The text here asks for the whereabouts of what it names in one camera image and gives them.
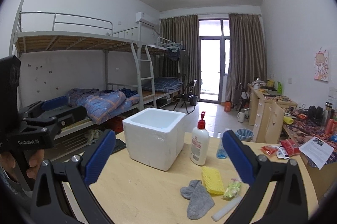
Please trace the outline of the person's left hand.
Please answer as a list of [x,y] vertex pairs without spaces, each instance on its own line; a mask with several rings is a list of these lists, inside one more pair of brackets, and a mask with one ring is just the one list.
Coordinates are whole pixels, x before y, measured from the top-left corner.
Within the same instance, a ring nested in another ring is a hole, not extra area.
[[[39,167],[44,159],[44,156],[45,156],[44,150],[37,150],[36,153],[30,157],[29,159],[30,168],[26,172],[29,178],[36,179]],[[16,161],[9,152],[1,153],[1,166],[11,180],[18,182],[17,176],[15,175],[14,172]]]

